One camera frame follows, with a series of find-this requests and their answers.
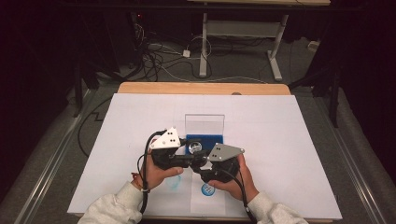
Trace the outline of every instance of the dark background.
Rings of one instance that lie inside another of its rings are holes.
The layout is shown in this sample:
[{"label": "dark background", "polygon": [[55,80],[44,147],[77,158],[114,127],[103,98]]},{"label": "dark background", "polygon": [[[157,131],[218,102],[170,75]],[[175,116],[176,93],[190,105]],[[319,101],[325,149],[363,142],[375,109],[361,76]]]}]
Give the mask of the dark background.
[{"label": "dark background", "polygon": [[[368,7],[364,14],[337,14],[332,23],[318,13],[290,15],[284,38],[317,40],[325,34],[307,75],[339,59],[341,87],[351,109],[395,182],[395,7],[390,0],[332,4],[355,7],[365,2]],[[109,71],[118,71],[120,64],[133,61],[135,55],[126,13],[89,12],[81,16],[58,8],[50,0],[2,1],[0,9],[1,201],[42,134],[67,106],[66,94],[74,85],[78,62],[90,60]],[[192,34],[199,34],[202,19],[199,14],[184,14],[186,20],[166,12],[146,13],[143,22],[163,36],[186,42]],[[238,16],[246,20],[278,17]],[[94,70],[84,71],[85,80],[94,83]]]}]

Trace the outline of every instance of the desk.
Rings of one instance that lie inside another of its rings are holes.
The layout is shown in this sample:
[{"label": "desk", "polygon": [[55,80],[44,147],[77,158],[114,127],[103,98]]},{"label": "desk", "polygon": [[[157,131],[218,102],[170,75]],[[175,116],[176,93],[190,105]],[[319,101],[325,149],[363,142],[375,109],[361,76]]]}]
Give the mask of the desk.
[{"label": "desk", "polygon": [[[259,5],[302,5],[302,6],[328,6],[330,0],[191,0],[203,2],[206,5],[212,3],[237,3],[237,4],[259,4]],[[269,63],[276,81],[282,80],[279,66],[276,62],[276,53],[282,40],[283,32],[286,28],[289,15],[283,15],[281,22],[257,22],[257,21],[209,21],[207,13],[204,13],[202,31],[202,50],[200,61],[200,77],[206,77],[207,49],[206,42],[208,35],[236,35],[236,36],[255,36],[255,37],[274,37],[275,44],[272,50],[267,51]]]},{"label": "desk", "polygon": [[[229,95],[234,92],[252,95]],[[68,213],[83,213],[96,198],[117,192],[131,179],[129,173],[142,153],[139,148],[143,150],[151,133],[175,125],[184,137],[184,118],[191,112],[225,115],[224,143],[246,149],[257,188],[266,190],[274,201],[310,220],[341,218],[300,109],[287,87],[223,83],[123,83],[113,97]],[[191,169],[185,169],[176,191],[160,185],[149,195],[145,216],[247,219],[243,206],[223,191],[219,192],[223,192],[222,211],[211,211],[216,210],[212,205],[217,202],[210,199],[205,200],[204,212],[193,210],[197,207],[192,199],[196,182]]]}]

